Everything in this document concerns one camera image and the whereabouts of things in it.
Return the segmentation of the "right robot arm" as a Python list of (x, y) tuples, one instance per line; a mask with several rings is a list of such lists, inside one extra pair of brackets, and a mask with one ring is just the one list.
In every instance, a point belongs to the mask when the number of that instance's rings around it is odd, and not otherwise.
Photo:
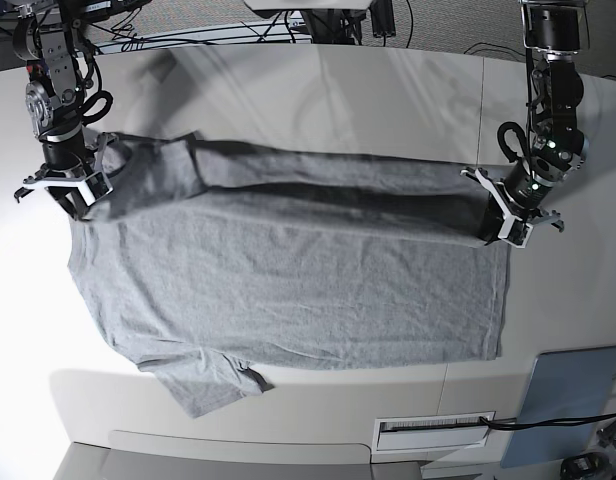
[(15, 54), (26, 62), (25, 106), (44, 163), (22, 181), (16, 201), (44, 190), (74, 220), (83, 218), (113, 191), (103, 166), (115, 138), (88, 139), (86, 127), (102, 119), (113, 103), (99, 88), (94, 46), (80, 32), (81, 20), (61, 1), (16, 1), (18, 23), (12, 34)]

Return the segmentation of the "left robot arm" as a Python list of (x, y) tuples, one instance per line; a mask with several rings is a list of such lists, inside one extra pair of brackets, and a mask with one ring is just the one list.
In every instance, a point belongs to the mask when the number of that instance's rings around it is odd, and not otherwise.
[(504, 122), (497, 143), (512, 168), (492, 179), (482, 168), (461, 174), (484, 188), (488, 204), (478, 236), (487, 244), (527, 245), (540, 224), (564, 228), (560, 214), (543, 208), (548, 194), (586, 162), (589, 142), (577, 108), (584, 84), (574, 58), (590, 45), (583, 1), (523, 1), (526, 123)]

